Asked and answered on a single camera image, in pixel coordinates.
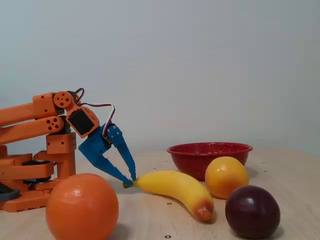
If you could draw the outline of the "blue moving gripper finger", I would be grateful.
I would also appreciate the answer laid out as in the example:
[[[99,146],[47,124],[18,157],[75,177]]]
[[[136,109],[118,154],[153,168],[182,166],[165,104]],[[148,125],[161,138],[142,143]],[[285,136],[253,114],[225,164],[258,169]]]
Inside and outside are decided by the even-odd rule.
[[[133,181],[137,179],[136,177],[136,164],[128,149],[128,146],[123,137],[123,133],[114,123],[103,125],[103,138],[109,145],[113,145],[121,155],[122,159],[126,163],[130,176]]]

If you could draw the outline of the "blue gripper body with servo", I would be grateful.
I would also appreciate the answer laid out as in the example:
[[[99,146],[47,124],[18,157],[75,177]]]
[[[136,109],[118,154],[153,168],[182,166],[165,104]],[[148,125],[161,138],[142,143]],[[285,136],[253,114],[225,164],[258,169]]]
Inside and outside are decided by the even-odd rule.
[[[94,167],[112,167],[111,162],[104,157],[104,153],[112,146],[103,136],[105,125],[99,126],[87,136],[87,139],[78,147],[80,152]]]

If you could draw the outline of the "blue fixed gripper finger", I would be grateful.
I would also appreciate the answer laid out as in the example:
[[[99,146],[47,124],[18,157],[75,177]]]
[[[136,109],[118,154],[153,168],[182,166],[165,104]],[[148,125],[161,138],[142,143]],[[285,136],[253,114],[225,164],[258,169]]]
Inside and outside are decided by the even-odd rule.
[[[102,154],[98,154],[93,158],[93,165],[106,174],[122,181],[125,184],[132,185],[133,182],[123,175],[117,167],[115,167],[107,158]]]

